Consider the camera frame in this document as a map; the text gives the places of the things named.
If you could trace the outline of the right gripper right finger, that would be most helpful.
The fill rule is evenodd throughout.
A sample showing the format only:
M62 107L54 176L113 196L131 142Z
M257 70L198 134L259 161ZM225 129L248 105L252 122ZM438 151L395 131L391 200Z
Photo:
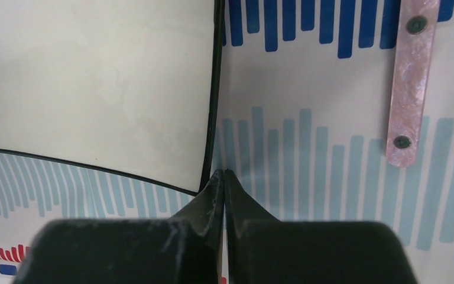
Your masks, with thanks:
M372 221L281 221L224 173L231 283L416 283L390 227Z

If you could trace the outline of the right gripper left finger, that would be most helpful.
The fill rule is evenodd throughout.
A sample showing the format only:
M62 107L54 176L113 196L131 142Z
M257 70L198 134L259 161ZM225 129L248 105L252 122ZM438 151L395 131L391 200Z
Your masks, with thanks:
M170 218L51 221L14 282L221 283L223 203L217 170Z

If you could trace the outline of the patterned cloth napkin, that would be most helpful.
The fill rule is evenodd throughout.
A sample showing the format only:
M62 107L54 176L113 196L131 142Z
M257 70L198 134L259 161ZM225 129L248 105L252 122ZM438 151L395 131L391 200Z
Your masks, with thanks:
M223 2L209 176L233 171L281 220L382 222L420 283L454 283L454 1L408 167L385 155L401 1ZM166 218L194 195L0 151L0 283L54 219Z

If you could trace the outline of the white square plate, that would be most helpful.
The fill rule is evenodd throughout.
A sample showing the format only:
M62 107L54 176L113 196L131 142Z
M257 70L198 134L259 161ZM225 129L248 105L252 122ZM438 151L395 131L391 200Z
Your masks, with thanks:
M223 1L0 1L0 151L196 194Z

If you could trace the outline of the silver spoon pink handle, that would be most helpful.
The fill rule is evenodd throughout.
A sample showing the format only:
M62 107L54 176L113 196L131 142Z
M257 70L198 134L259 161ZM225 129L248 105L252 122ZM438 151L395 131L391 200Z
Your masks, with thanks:
M440 1L401 1L385 155L396 167L417 157Z

